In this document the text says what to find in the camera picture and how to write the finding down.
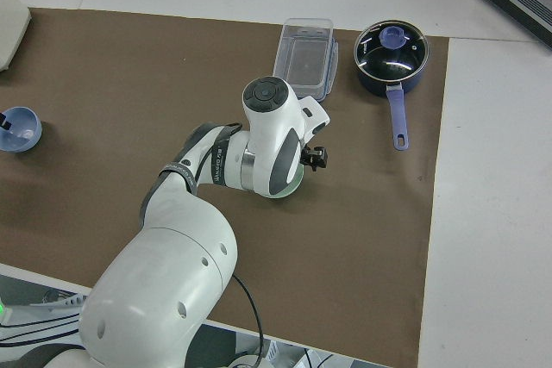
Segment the white table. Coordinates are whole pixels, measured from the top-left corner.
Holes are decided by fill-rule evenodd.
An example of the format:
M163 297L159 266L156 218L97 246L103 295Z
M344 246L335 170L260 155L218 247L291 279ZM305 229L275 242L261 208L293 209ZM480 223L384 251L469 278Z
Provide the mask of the white table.
M400 18L450 43L419 366L552 366L552 51L484 0L22 0L361 30ZM87 288L0 266L8 276Z

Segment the pot handle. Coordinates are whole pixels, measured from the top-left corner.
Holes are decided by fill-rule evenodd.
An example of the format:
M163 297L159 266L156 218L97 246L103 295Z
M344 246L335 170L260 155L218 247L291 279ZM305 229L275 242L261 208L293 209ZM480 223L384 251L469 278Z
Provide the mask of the pot handle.
M393 145L399 151L408 149L408 131L406 128L405 92L402 84L387 85L387 100L391 107Z

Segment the white robotic arm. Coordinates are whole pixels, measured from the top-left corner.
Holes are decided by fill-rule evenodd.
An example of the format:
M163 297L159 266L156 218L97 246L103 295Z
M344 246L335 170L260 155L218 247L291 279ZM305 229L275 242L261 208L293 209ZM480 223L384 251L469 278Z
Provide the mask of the white robotic arm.
M219 184L280 197L293 192L303 164L325 166L325 150L306 143L329 123L312 98L298 100L279 78L243 91L250 131L235 124L197 128L167 164L141 206L141 231L111 263L85 301L84 350L47 368L182 368L191 339L226 288L237 261L232 229L196 197Z

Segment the blue bowl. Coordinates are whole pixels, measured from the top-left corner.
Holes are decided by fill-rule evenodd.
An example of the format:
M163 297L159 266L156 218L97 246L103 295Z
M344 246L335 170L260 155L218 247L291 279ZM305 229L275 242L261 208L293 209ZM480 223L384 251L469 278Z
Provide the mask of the blue bowl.
M0 150L20 153L35 146L42 135L41 120L32 109L14 107L3 112L11 123L9 130L0 128Z

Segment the brown mat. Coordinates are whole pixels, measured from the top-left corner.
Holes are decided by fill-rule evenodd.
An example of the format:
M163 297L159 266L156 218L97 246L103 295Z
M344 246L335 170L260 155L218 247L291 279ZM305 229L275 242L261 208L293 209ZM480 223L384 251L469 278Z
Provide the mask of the brown mat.
M200 123L244 122L241 93L272 73L281 26L86 10L33 9L1 107L29 106L38 146L0 153L0 262L92 286L136 234L142 198ZM232 225L236 273L266 333L397 367L415 367L430 237L448 39L430 38L406 97L411 149L392 148L385 99L340 57L331 117L313 145L329 167L268 200L203 186ZM255 330L230 284L210 318Z

